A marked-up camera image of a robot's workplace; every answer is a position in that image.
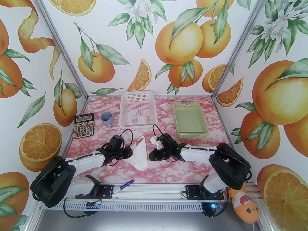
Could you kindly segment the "white paper napkin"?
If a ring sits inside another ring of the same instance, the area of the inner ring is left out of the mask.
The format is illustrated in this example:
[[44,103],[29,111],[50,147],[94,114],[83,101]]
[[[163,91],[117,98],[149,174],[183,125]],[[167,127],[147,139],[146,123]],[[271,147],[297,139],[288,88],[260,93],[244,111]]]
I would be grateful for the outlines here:
[[143,135],[139,139],[142,139],[142,141],[137,146],[135,143],[133,144],[132,156],[127,161],[138,171],[145,171],[148,168],[146,141]]

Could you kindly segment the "white perforated plastic basket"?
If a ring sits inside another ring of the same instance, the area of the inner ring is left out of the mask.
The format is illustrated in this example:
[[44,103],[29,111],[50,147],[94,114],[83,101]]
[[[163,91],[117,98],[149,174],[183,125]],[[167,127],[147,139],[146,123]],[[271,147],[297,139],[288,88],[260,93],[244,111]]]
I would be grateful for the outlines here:
[[155,96],[151,91],[130,91],[121,95],[119,126],[145,129],[157,124]]

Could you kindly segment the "blue and white pen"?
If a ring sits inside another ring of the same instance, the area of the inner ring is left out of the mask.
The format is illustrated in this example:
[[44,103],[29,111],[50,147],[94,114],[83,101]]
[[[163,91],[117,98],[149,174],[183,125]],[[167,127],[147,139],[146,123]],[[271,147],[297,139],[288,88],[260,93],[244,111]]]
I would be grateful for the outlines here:
[[128,186],[131,185],[132,183],[134,183],[134,180],[130,180],[129,182],[126,182],[126,183],[123,184],[122,186],[113,189],[113,195],[118,194],[120,191],[122,191],[124,188],[128,187]]

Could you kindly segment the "green plastic basket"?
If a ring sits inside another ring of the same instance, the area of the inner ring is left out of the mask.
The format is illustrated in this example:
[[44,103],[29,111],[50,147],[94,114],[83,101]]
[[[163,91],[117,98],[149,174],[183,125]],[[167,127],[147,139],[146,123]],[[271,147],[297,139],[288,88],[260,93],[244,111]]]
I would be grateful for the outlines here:
[[173,113],[178,139],[203,139],[209,135],[199,102],[174,102]]

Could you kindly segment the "purple mug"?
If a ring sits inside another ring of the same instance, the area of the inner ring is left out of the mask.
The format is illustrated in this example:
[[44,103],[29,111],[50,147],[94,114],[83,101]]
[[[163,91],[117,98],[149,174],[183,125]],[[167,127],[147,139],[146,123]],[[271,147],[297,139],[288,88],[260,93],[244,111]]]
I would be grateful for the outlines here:
[[111,113],[109,111],[103,112],[100,115],[100,119],[101,119],[101,122],[102,122],[103,126],[109,128],[109,129],[112,128],[113,123],[114,123],[113,113]]

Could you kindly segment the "black and gold calculator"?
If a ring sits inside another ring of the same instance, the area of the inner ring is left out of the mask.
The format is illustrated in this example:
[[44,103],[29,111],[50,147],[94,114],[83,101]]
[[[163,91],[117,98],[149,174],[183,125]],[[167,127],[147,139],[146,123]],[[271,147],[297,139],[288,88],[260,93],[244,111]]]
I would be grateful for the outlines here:
[[74,117],[73,139],[81,139],[94,135],[94,113]]

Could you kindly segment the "orange fish plush toy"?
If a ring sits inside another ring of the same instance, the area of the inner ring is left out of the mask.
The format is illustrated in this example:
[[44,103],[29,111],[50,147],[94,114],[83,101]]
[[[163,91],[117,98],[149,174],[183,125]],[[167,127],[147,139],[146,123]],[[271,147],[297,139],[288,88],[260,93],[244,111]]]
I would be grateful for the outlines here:
[[240,190],[228,188],[229,197],[232,199],[232,206],[238,217],[247,224],[253,225],[253,231],[261,231],[259,221],[259,212],[255,201],[248,195],[244,185]]

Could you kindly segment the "aluminium front rail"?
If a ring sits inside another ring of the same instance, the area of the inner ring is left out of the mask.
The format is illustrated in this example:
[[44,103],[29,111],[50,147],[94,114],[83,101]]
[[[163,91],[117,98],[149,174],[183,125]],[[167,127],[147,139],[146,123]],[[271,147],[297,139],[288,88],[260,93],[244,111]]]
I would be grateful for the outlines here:
[[63,211],[100,211],[100,212],[202,212],[202,203],[218,203],[219,210],[226,202],[226,190],[219,194],[223,197],[214,199],[187,199],[184,194],[185,183],[133,183],[111,199],[102,199],[94,207],[87,205],[90,199],[69,197],[64,202],[44,210]]

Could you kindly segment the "aluminium frame post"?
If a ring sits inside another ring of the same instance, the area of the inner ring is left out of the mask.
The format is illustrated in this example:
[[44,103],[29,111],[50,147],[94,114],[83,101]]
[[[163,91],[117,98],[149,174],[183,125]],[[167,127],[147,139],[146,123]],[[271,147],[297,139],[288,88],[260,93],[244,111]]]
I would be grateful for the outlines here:
[[53,38],[53,41],[55,42],[55,45],[57,46],[57,49],[60,52],[60,55],[62,56],[62,58],[65,61],[65,64],[67,66],[67,68],[69,69],[71,75],[73,76],[74,80],[76,81],[77,86],[79,87],[81,94],[83,95],[83,97],[88,100],[89,95],[79,77],[79,75],[77,74],[77,71],[73,65],[73,62],[71,60],[71,58],[69,57],[68,52],[65,49],[65,46],[61,40],[60,35],[57,32],[57,29],[52,21],[52,18],[50,17],[44,3],[43,0],[34,0],[34,4],[38,7],[39,12],[42,14],[43,19],[45,21],[45,24]]
[[242,51],[242,48],[245,45],[245,42],[247,41],[253,29],[255,21],[259,17],[261,9],[265,6],[266,1],[267,0],[256,0],[256,3],[246,21],[245,27],[243,28],[242,34],[240,35],[237,44],[235,45],[234,50],[226,64],[226,67],[219,78],[219,81],[214,89],[213,94],[211,95],[212,101],[216,99],[216,96],[218,95],[221,86],[224,84],[225,79],[231,72],[232,67],[235,65],[236,59]]

